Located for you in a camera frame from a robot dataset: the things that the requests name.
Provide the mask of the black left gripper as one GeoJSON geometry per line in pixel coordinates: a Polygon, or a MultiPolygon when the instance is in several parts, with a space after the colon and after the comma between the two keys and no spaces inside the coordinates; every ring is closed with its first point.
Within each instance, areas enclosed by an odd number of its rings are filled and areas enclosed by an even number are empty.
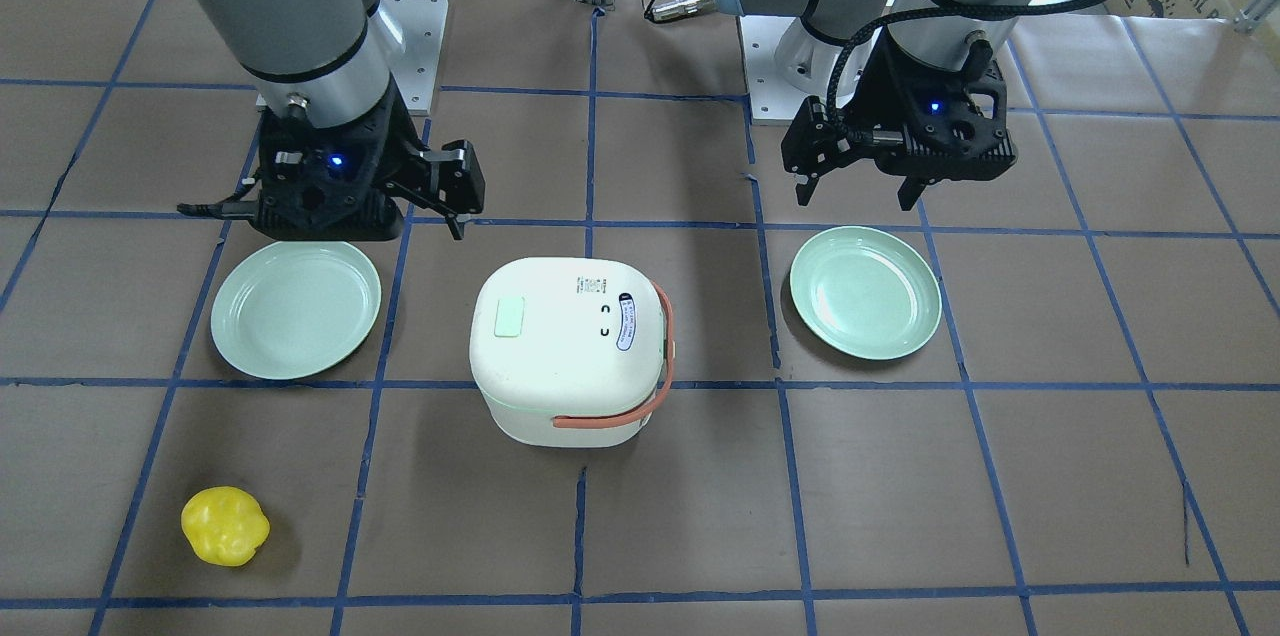
{"type": "MultiPolygon", "coordinates": [[[[963,44],[961,65],[945,70],[910,56],[891,35],[879,35],[858,84],[858,125],[891,131],[899,145],[876,165],[905,177],[897,189],[902,212],[916,207],[928,182],[995,180],[1018,163],[1007,116],[1007,90],[986,35],[963,44]]],[[[808,207],[823,168],[795,168],[795,195],[808,207]]]]}

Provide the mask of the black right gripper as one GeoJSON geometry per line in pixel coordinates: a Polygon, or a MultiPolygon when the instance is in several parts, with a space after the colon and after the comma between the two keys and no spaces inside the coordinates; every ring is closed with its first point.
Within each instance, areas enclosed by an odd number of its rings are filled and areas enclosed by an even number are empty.
{"type": "MultiPolygon", "coordinates": [[[[431,166],[390,81],[364,115],[321,127],[312,100],[294,92],[283,113],[264,113],[259,197],[251,227],[273,241],[392,241],[401,234],[397,200],[425,206],[431,166]]],[[[454,241],[465,238],[466,209],[440,207],[454,241]]]]}

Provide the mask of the green plate near right arm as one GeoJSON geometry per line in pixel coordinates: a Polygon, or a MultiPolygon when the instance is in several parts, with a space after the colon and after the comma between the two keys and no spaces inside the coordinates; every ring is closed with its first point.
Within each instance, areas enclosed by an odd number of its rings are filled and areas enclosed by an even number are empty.
{"type": "Polygon", "coordinates": [[[239,372],[293,380],[355,353],[380,308],[380,273],[353,244],[278,241],[229,273],[212,302],[210,334],[239,372]]]}

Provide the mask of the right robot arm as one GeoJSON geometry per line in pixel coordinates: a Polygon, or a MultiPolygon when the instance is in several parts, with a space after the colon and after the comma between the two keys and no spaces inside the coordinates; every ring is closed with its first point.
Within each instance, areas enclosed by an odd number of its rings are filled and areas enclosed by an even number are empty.
{"type": "Polygon", "coordinates": [[[274,241],[392,241],[399,203],[436,212],[461,239],[484,209],[474,145],[433,150],[392,67],[384,0],[196,0],[265,109],[257,168],[186,218],[246,221],[274,241]]]}

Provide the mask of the green plate near left arm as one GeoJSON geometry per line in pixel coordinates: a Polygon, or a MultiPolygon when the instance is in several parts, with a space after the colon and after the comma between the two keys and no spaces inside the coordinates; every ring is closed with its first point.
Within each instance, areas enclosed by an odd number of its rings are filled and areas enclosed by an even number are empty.
{"type": "Polygon", "coordinates": [[[940,285],[925,258],[869,227],[812,235],[792,258],[788,288],[809,331],[865,361],[919,352],[942,317],[940,285]]]}

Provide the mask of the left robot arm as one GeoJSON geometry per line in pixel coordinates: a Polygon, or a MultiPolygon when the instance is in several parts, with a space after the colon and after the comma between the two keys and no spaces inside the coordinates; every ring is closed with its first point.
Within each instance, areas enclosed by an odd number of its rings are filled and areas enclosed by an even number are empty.
{"type": "Polygon", "coordinates": [[[995,180],[1018,163],[995,56],[1032,0],[716,0],[790,17],[819,51],[781,143],[806,206],[822,177],[874,163],[901,209],[942,180],[995,180]]]}

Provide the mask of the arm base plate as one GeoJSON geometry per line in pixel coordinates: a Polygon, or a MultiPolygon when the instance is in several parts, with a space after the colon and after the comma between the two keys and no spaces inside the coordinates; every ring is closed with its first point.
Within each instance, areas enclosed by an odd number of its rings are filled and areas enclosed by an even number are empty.
{"type": "Polygon", "coordinates": [[[751,122],[788,125],[804,99],[826,93],[840,49],[799,17],[741,17],[739,29],[751,122]]]}
{"type": "Polygon", "coordinates": [[[306,83],[273,83],[257,77],[256,106],[282,113],[291,97],[303,97],[314,125],[342,125],[369,113],[394,81],[407,111],[429,116],[448,6],[448,0],[380,0],[351,61],[306,83]]]}

